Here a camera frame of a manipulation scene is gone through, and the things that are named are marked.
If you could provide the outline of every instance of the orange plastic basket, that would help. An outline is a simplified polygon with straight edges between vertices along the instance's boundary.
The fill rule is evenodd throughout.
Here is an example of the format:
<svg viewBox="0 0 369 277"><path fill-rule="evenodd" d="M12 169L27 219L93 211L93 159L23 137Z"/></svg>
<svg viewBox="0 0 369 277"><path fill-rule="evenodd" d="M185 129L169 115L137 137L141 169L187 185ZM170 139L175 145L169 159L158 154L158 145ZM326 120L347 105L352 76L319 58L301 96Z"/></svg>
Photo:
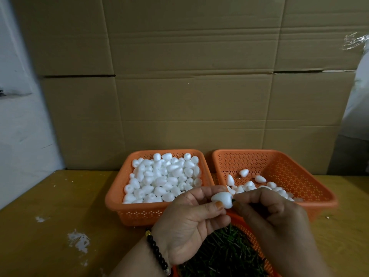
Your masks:
<svg viewBox="0 0 369 277"><path fill-rule="evenodd" d="M250 227L245 223L244 219L242 219L240 216L237 216L233 213L227 212L227 215L231 217L231 224L238 227L241 231L243 231L247 237L250 239L250 242L252 243L252 247L255 251L259 253L259 256L263 259L265 256L261 252L261 248L259 246L259 243L256 241L256 238L254 234L252 233ZM264 268L266 272L268 272L270 277L280 277L280 275L273 269L272 265L268 260L265 260ZM173 277L179 277L177 268L173 268Z"/></svg>
<svg viewBox="0 0 369 277"><path fill-rule="evenodd" d="M304 201L297 203L307 211L310 221L323 209L338 206L333 192L282 152L269 149L219 149L214 151L213 161L219 184L226 185L228 174L235 179L236 185L261 175L268 182L275 182L295 197L302 198ZM245 178L238 174L242 169L249 170Z"/></svg>
<svg viewBox="0 0 369 277"><path fill-rule="evenodd" d="M140 157L152 159L154 153L172 153L173 157L177 158L183 157L185 153L190 153L191 156L197 156L199 158L203 186L214 185L205 157L202 152L196 149L163 149L131 153L123 163L122 168L119 170L118 175L105 196L106 207L112 211L116 211L122 223L126 226L153 225L165 208L170 204L170 202L122 204L123 197L125 196L124 186L128 184L129 174L132 173L134 169L131 165L132 160Z"/></svg>

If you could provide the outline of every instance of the wooden table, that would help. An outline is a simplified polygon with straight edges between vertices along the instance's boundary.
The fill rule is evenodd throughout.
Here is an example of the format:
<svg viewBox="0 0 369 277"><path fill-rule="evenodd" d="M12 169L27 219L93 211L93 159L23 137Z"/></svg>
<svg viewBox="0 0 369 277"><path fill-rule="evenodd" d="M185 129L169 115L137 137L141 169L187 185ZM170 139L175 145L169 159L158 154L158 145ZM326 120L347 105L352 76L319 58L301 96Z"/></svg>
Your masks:
<svg viewBox="0 0 369 277"><path fill-rule="evenodd" d="M104 205L116 174L56 171L2 209L0 276L109 275L144 235ZM319 249L337 276L369 276L369 177L316 177L340 203L312 224ZM75 230L88 246L70 242Z"/></svg>

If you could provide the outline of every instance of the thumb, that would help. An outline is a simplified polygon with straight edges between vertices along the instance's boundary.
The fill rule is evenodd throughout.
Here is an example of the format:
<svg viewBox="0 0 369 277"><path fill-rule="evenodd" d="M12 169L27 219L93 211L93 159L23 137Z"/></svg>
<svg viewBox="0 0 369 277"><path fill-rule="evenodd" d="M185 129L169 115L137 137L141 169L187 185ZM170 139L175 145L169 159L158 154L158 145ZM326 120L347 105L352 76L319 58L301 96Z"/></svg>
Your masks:
<svg viewBox="0 0 369 277"><path fill-rule="evenodd" d="M220 214L225 214L224 205L221 201L210 202L191 208L191 218L196 222L212 219Z"/></svg>
<svg viewBox="0 0 369 277"><path fill-rule="evenodd" d="M272 227L247 203L235 201L233 202L233 208L244 218L245 223L251 227L255 234L263 233Z"/></svg>

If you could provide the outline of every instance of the left hand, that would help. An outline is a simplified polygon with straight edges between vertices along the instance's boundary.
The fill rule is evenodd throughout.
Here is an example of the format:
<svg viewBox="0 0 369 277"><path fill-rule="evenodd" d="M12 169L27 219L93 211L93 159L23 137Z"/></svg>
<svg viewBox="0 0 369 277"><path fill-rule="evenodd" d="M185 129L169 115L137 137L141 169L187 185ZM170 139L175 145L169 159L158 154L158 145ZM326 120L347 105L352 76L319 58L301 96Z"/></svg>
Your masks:
<svg viewBox="0 0 369 277"><path fill-rule="evenodd" d="M191 259L213 231L231 222L221 201L211 202L224 186L203 186L179 195L152 228L152 236L168 266Z"/></svg>

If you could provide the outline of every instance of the hand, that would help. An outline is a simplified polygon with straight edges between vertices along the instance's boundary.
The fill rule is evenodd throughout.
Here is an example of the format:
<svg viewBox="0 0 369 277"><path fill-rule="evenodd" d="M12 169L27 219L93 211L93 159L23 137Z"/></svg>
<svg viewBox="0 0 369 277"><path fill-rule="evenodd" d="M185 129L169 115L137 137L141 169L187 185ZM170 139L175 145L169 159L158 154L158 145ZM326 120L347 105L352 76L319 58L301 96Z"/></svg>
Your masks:
<svg viewBox="0 0 369 277"><path fill-rule="evenodd" d="M211 196L221 191L227 189L191 189L179 195L155 223L151 233L168 266L191 259L210 233L231 222L222 202L210 202Z"/></svg>
<svg viewBox="0 0 369 277"><path fill-rule="evenodd" d="M301 206L265 188L236 194L234 199L234 208L251 227L264 255L279 274L332 276Z"/></svg>

